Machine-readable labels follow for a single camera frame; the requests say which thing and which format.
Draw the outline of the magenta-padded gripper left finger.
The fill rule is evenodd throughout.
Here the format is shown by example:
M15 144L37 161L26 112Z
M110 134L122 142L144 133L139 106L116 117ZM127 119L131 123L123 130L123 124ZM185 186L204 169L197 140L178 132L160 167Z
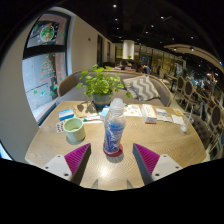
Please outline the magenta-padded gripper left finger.
M56 155L42 169L79 185L90 154L91 144L88 143L66 155Z

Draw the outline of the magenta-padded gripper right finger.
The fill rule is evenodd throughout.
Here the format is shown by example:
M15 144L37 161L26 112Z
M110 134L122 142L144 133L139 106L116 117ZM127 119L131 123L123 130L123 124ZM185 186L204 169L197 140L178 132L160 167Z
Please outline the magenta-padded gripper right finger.
M133 154L145 185L182 169L167 154L158 155L150 149L136 143L133 144Z

